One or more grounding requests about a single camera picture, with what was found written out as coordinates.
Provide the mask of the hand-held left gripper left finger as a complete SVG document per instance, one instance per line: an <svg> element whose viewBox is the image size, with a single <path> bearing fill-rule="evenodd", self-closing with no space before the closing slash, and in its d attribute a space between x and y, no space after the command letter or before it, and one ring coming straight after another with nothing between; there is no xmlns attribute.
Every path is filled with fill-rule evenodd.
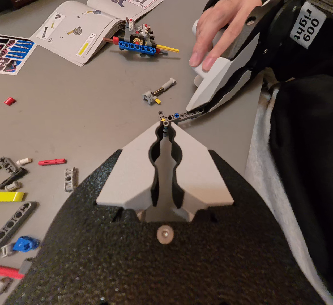
<svg viewBox="0 0 333 305"><path fill-rule="evenodd" d="M98 205L130 210L141 222L154 221L152 211L164 185L156 164L163 138L164 124L154 124L121 149L96 199Z"/></svg>

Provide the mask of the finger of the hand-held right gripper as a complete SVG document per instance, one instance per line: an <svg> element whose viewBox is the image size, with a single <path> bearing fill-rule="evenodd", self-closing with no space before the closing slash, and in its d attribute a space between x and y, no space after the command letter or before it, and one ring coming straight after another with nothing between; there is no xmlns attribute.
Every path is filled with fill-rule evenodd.
<svg viewBox="0 0 333 305"><path fill-rule="evenodd" d="M214 95L207 103L207 112L211 112L219 106L227 103L250 80L252 71L248 69L223 70L212 79L217 81L217 87L213 88Z"/></svg>
<svg viewBox="0 0 333 305"><path fill-rule="evenodd" d="M260 33L253 38L234 60L219 57L206 73L202 71L202 65L195 68L197 74L203 79L190 99L186 111L193 111L212 101L213 97L217 96L217 92L227 84L237 70L245 69L245 65L250 61L257 47L259 37Z"/></svg>

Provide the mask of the grey lego beam assembly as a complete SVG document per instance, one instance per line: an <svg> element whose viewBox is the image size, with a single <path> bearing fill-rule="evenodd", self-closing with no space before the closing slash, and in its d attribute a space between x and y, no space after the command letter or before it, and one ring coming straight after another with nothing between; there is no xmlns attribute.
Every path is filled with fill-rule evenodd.
<svg viewBox="0 0 333 305"><path fill-rule="evenodd" d="M177 113L165 116L163 111L159 111L158 117L159 117L159 120L162 122L167 121L168 123L173 122L175 124L178 124L179 122L182 122L185 120L197 118L197 117L203 115L203 112L204 112L204 109L199 108L197 110L190 111L190 112L184 112L184 113L177 112Z"/></svg>

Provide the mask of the grey spring lego shock absorber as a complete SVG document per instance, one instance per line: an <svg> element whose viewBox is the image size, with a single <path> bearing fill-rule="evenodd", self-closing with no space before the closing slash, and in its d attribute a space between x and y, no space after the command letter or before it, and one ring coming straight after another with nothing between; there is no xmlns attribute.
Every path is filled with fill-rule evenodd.
<svg viewBox="0 0 333 305"><path fill-rule="evenodd" d="M146 101L149 105L153 104L161 104L161 101L159 99L159 96L164 93L166 90L171 88L176 84L176 80L174 78L170 78L164 85L162 85L157 90L151 92L147 91L143 94L143 100Z"/></svg>

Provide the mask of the light grey lego connector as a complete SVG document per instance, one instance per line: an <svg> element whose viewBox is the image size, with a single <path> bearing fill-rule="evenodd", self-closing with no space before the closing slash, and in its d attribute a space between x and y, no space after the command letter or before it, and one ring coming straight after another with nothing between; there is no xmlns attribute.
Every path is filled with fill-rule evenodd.
<svg viewBox="0 0 333 305"><path fill-rule="evenodd" d="M73 192L77 187L77 169L67 168L64 175L64 191Z"/></svg>

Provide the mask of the thin red lego axle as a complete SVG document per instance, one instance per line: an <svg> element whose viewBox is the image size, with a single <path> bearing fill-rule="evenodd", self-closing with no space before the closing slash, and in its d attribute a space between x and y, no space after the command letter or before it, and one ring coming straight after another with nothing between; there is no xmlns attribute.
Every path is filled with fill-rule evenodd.
<svg viewBox="0 0 333 305"><path fill-rule="evenodd" d="M65 158L38 161L39 166L52 166L52 165L60 165L60 164L66 164L66 163L67 163L67 160Z"/></svg>

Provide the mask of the partly built lego model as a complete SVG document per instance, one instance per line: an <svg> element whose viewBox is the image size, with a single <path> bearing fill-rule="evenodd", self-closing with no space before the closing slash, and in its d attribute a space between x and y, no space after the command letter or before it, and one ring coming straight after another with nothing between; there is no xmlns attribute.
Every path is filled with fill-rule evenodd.
<svg viewBox="0 0 333 305"><path fill-rule="evenodd" d="M141 56L168 55L169 52L179 53L179 49L158 45L154 42L155 37L150 25L137 26L135 21L126 17L125 34L103 38L103 41L118 45L120 50L128 50L139 53Z"/></svg>

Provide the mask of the black angled lego piece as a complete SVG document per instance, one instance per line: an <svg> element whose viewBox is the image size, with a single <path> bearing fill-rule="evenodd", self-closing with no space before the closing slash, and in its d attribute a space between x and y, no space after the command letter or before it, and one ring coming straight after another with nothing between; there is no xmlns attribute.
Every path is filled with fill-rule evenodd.
<svg viewBox="0 0 333 305"><path fill-rule="evenodd" d="M19 167L11 176L9 176L7 179L5 179L3 182L0 183L0 189L1 190L5 189L5 186L12 184L14 181L17 181L18 179L21 179L26 174L28 174L28 170L23 167Z"/></svg>

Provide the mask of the yellow flat lego panel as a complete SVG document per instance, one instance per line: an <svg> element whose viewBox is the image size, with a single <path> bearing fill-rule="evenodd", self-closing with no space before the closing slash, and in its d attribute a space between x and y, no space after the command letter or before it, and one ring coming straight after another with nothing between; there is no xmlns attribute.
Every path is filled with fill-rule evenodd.
<svg viewBox="0 0 333 305"><path fill-rule="evenodd" d="M25 192L0 192L0 202L22 202L26 196Z"/></svg>

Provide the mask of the grey holed lego beam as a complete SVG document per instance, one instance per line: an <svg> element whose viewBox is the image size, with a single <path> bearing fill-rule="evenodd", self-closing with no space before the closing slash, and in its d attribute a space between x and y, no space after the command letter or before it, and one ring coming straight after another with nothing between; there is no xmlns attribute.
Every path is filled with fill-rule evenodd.
<svg viewBox="0 0 333 305"><path fill-rule="evenodd" d="M23 203L0 228L0 247L5 246L38 206L36 201Z"/></svg>

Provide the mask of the thick lego instruction booklet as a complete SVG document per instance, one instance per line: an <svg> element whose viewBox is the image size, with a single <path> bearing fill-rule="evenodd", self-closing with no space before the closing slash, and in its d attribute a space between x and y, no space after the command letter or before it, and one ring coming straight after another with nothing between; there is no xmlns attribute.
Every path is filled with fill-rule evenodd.
<svg viewBox="0 0 333 305"><path fill-rule="evenodd" d="M121 28L132 26L164 0L66 1L30 37L36 44L83 66Z"/></svg>

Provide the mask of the long red lego axle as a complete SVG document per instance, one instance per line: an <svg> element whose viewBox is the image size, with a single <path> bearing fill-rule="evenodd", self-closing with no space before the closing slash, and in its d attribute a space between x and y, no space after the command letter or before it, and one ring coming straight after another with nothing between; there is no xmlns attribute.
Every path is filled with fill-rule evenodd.
<svg viewBox="0 0 333 305"><path fill-rule="evenodd" d="M18 269L6 266L0 266L0 276L17 280L21 280L25 277L24 274L19 273Z"/></svg>

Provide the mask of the person's right hand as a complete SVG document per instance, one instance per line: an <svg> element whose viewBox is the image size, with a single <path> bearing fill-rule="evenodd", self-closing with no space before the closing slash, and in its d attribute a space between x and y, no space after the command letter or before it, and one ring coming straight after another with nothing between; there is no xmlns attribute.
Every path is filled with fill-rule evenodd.
<svg viewBox="0 0 333 305"><path fill-rule="evenodd" d="M219 0L203 12L189 65L202 64L202 70L209 71L240 34L252 10L261 5L261 0Z"/></svg>

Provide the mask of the light grey cloth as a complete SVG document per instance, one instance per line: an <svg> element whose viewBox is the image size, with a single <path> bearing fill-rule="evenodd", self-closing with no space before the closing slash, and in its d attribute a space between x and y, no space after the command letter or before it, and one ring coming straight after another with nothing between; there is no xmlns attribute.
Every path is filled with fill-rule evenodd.
<svg viewBox="0 0 333 305"><path fill-rule="evenodd" d="M262 73L263 81L249 148L245 179L264 200L286 237L289 248L307 280L325 304L333 304L332 293L324 285L308 251L301 229L283 188L269 148L270 119L279 92L274 74Z"/></svg>

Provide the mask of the colourful sticker sheet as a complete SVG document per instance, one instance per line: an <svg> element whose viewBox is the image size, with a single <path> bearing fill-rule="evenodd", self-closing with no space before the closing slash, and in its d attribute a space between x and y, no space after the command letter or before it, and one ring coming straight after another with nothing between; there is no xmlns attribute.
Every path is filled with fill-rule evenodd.
<svg viewBox="0 0 333 305"><path fill-rule="evenodd" d="M17 75L36 46L29 39L0 35L0 73Z"/></svg>

